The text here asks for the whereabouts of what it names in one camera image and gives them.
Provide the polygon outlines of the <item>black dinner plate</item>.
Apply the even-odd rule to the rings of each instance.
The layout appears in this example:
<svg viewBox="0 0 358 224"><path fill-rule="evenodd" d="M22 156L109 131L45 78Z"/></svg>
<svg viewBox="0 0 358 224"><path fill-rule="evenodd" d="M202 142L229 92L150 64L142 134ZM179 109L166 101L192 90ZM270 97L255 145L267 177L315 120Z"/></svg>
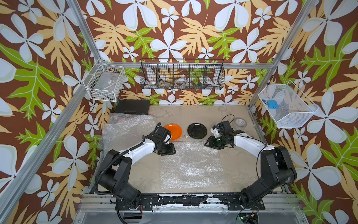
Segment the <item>black dinner plate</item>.
<svg viewBox="0 0 358 224"><path fill-rule="evenodd" d="M196 140L204 139L208 133L207 128L201 123L192 123L187 128L188 135Z"/></svg>

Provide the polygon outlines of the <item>bubble wrap pile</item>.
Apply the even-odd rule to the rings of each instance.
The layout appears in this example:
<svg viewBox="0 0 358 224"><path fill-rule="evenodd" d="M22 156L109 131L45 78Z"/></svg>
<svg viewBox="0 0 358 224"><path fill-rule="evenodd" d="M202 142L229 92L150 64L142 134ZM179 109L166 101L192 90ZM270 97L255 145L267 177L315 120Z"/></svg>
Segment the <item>bubble wrap pile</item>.
<svg viewBox="0 0 358 224"><path fill-rule="evenodd" d="M110 114L99 142L103 155L110 150L122 151L138 144L142 136L151 133L156 125L151 115Z"/></svg>

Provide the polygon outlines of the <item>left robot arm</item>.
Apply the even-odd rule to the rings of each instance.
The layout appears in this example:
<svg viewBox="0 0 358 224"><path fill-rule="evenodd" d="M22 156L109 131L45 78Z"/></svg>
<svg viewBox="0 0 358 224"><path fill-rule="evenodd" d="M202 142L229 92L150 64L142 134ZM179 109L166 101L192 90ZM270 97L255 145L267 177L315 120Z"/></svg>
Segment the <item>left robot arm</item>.
<svg viewBox="0 0 358 224"><path fill-rule="evenodd" d="M158 123L142 140L122 152L110 150L100 165L92 192L97 195L113 195L116 201L130 209L136 209L141 202L141 192L129 183L131 167L146 155L174 155L171 132Z"/></svg>

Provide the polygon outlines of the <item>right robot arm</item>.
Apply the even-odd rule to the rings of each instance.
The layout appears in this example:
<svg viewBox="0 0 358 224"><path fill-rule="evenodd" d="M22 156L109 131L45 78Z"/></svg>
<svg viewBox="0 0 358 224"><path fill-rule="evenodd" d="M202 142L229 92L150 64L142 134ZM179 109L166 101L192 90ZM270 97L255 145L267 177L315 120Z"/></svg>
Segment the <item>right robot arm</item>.
<svg viewBox="0 0 358 224"><path fill-rule="evenodd" d="M206 147L221 150L237 146L251 153L260 163L260 169L255 169L258 180L241 191L239 204L244 209L255 207L272 190L297 179L293 161L285 147L275 147L241 130L235 131L229 121L218 123L210 132L213 135L206 141Z"/></svg>

